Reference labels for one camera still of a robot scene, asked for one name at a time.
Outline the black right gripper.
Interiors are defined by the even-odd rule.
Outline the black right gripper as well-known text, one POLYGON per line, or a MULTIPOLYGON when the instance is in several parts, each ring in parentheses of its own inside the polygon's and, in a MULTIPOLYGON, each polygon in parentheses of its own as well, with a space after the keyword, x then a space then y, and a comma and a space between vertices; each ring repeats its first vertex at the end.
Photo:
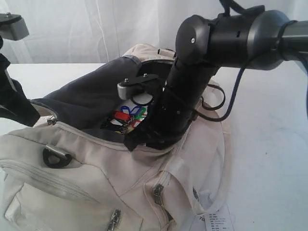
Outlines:
POLYGON ((124 145, 133 151, 138 145, 164 149, 177 143, 192 121, 192 109, 199 98, 197 86, 165 87, 151 114, 149 127, 138 125, 125 135, 124 145))

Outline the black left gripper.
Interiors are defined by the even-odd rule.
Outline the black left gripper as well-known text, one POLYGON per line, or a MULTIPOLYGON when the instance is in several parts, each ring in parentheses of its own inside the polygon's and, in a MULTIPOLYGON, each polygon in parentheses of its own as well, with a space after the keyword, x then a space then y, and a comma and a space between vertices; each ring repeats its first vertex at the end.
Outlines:
POLYGON ((8 59, 0 54, 0 117, 32 127, 37 122, 37 110, 24 95, 21 84, 7 73, 8 59))

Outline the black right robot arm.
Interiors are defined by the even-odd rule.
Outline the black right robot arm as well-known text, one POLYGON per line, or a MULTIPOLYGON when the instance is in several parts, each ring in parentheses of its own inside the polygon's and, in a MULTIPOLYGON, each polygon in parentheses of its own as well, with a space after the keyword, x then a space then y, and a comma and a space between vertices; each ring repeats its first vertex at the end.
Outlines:
POLYGON ((139 144, 163 148, 179 141, 189 125, 201 117, 221 122, 231 113, 244 70, 272 70, 284 61, 308 65, 308 23, 290 20, 263 5, 243 8, 223 0, 224 12, 213 20, 193 15, 180 25, 175 61, 166 79, 143 73, 118 84, 122 99, 146 92, 147 117, 124 138, 129 150, 139 144), (218 118, 196 110, 210 79, 221 67, 239 69, 226 113, 218 118))

